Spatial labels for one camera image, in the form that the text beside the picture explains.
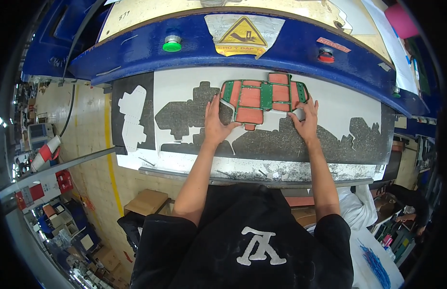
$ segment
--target yellow warning triangle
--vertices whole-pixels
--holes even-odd
[[[223,35],[219,43],[252,44],[267,47],[267,42],[248,17],[243,16]]]

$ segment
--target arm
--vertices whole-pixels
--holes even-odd
[[[416,218],[416,214],[405,214],[403,216],[400,217],[396,217],[395,221],[396,222],[404,222],[404,221],[408,221],[408,220],[412,220],[414,221],[414,219]]]
[[[212,103],[207,103],[204,117],[205,139],[172,210],[172,216],[188,219],[196,226],[201,219],[206,202],[210,169],[216,148],[232,129],[241,125],[231,123],[225,126],[220,122],[219,99],[219,96],[214,96]]]
[[[339,209],[339,197],[333,177],[326,164],[320,140],[316,135],[318,101],[313,104],[312,97],[306,104],[299,103],[296,108],[302,108],[305,120],[299,121],[293,113],[288,115],[294,122],[294,127],[304,139],[310,158],[310,171],[312,174],[312,190],[315,202],[316,221],[330,214],[341,215]]]

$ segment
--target white logo print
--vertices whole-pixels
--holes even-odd
[[[257,231],[250,227],[244,227],[244,229],[241,231],[241,234],[246,235],[247,233],[253,233],[254,237],[252,237],[250,243],[244,250],[243,256],[237,257],[237,262],[241,265],[249,266],[251,264],[251,261],[256,260],[265,260],[267,259],[267,256],[265,253],[270,256],[270,264],[271,265],[281,265],[286,263],[285,258],[280,258],[275,252],[275,250],[268,244],[268,241],[270,241],[270,237],[275,236],[275,233],[272,232],[261,232]],[[255,254],[251,255],[252,250],[254,249],[255,242],[259,242],[259,247],[257,248]]]

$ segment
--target worker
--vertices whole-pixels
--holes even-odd
[[[296,222],[280,190],[208,185],[217,146],[241,125],[220,122],[214,96],[205,109],[205,139],[172,216],[145,218],[131,289],[351,288],[351,231],[316,135],[318,101],[296,108],[305,120],[288,115],[309,151],[314,235]]]
[[[430,208],[429,202],[417,190],[409,190],[401,185],[391,184],[385,188],[385,192],[392,194],[397,200],[397,204],[411,206],[414,208],[414,213],[405,214],[396,218],[396,222],[404,222],[408,220],[414,221],[414,228],[417,236],[422,236],[426,225],[429,222]]]

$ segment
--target factory floor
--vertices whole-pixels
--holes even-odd
[[[47,113],[59,133],[63,129],[71,104],[72,85],[58,87],[51,83],[39,92],[36,99],[37,114]],[[76,157],[112,147],[111,94],[89,85],[77,85],[73,111],[68,127],[62,136],[60,160]],[[401,184],[412,189],[415,153],[402,155],[399,176]],[[123,206],[144,189],[169,194],[173,200],[182,182],[139,174],[138,171],[117,165],[116,155],[110,154],[70,168],[75,189],[73,198],[88,204],[86,212],[104,245],[110,246],[123,264],[131,271],[133,251],[126,235],[116,223],[123,216]]]

